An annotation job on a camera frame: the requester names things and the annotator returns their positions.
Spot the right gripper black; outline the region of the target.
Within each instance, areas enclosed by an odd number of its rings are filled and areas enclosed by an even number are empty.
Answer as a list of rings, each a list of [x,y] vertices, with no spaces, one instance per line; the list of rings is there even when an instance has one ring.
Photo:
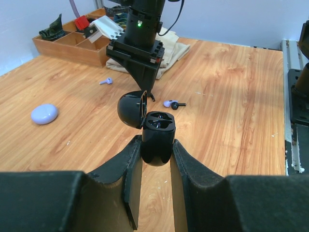
[[[111,39],[106,46],[106,55],[121,64],[133,77],[147,97],[155,101],[152,88],[163,59],[165,48],[161,41],[155,40],[150,47],[144,48],[130,44],[125,35]]]

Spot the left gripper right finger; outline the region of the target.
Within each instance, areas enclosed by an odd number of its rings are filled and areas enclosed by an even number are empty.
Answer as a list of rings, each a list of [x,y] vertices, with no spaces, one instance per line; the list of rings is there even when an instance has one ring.
[[[306,174],[222,177],[191,156],[179,141],[170,159],[177,232],[306,232]]]

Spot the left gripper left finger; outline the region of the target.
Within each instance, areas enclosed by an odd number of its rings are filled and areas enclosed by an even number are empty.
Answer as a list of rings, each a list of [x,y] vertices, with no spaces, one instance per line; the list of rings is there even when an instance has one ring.
[[[138,228],[141,136],[95,170],[2,172],[3,232],[131,232]]]

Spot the black earbud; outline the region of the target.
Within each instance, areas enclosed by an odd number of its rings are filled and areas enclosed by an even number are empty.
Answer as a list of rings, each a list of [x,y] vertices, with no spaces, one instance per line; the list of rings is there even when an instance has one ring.
[[[171,104],[171,108],[173,110],[177,110],[179,107],[182,107],[182,106],[186,106],[186,103],[178,103],[178,102],[173,102]]]

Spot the black earbud charging case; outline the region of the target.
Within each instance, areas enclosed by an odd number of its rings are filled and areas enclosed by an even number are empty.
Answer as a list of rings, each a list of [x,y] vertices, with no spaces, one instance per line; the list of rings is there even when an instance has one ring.
[[[118,101],[117,112],[126,125],[142,129],[140,152],[145,163],[163,166],[170,160],[176,125],[172,114],[147,111],[147,92],[133,91]]]

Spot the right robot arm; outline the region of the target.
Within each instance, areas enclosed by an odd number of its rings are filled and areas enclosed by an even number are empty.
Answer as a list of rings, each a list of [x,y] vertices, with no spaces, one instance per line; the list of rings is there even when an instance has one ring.
[[[152,88],[163,59],[165,49],[156,36],[160,31],[164,0],[116,0],[128,6],[125,32],[111,39],[106,55],[119,63],[133,77],[147,97],[155,101]]]

